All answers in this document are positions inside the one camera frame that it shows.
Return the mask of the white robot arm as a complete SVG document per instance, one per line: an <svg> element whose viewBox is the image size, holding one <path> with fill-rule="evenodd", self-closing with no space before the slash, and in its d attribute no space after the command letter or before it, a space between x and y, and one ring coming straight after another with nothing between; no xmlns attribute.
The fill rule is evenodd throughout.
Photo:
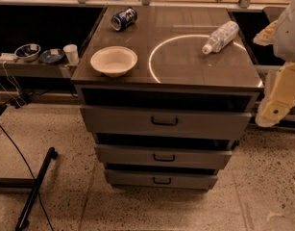
<svg viewBox="0 0 295 231"><path fill-rule="evenodd" d="M256 115L258 126L271 127L295 106L295 0L277 20L254 37L253 43L262 46L272 44L274 55L284 60L279 70L267 75L264 98Z"/></svg>

